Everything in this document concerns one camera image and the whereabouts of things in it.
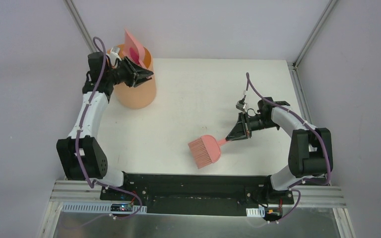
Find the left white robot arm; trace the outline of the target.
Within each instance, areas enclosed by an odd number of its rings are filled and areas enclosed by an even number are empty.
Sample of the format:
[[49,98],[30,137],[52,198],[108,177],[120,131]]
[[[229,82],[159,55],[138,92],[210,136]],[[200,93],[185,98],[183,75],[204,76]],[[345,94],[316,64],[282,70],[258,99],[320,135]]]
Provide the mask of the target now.
[[109,166],[97,141],[98,129],[114,87],[122,83],[137,87],[151,80],[153,71],[128,57],[111,60],[103,52],[90,53],[87,59],[89,70],[82,87],[82,106],[67,138],[57,141],[57,153],[68,180],[84,180],[90,186],[96,183],[113,186],[113,195],[118,200],[127,200],[131,186],[124,182],[123,172]]

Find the magenta paper scrap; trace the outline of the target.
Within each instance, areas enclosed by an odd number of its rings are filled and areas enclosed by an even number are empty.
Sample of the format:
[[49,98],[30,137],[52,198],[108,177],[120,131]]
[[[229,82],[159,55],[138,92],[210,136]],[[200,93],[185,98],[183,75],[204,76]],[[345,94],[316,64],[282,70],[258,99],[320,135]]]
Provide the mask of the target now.
[[139,53],[133,49],[133,48],[130,48],[129,49],[129,55],[130,55],[130,58],[133,60],[133,62],[137,65],[141,65],[141,61],[140,61],[140,57],[139,57]]

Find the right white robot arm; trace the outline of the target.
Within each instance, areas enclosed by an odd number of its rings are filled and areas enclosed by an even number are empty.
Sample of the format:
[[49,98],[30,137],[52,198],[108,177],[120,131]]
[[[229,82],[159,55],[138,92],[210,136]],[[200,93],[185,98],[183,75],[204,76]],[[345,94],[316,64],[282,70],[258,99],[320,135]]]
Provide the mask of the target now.
[[240,110],[238,120],[225,139],[245,140],[251,138],[252,132],[269,128],[283,129],[289,135],[288,165],[270,176],[261,193],[264,201],[274,203],[280,199],[281,191],[323,175],[332,168],[331,153],[328,152],[328,159],[323,154],[325,149],[331,149],[330,131],[299,120],[286,101],[273,101],[267,97],[259,100],[257,106],[255,115],[249,116],[244,99],[236,103]]

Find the pink plastic dustpan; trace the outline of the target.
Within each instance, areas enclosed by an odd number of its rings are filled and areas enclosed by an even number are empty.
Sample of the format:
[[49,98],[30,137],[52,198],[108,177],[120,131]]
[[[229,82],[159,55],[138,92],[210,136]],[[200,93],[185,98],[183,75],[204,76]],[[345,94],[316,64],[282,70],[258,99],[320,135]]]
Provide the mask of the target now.
[[139,57],[140,57],[140,61],[141,61],[141,65],[139,65],[139,66],[146,68],[146,65],[143,62],[145,59],[145,48],[144,48],[144,46],[127,29],[125,29],[124,37],[125,37],[124,48],[123,48],[124,56],[128,57],[130,60],[132,60],[130,58],[130,55],[129,55],[129,49],[130,48],[135,49],[139,53]]

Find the pink hand brush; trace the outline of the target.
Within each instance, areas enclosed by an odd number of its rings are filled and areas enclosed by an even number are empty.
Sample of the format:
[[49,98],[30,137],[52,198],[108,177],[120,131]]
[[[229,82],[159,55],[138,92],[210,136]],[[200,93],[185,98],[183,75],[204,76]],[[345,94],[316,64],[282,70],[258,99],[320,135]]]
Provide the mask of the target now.
[[211,135],[203,135],[188,143],[191,155],[198,169],[216,163],[221,157],[221,146],[228,143],[224,139],[216,140]]

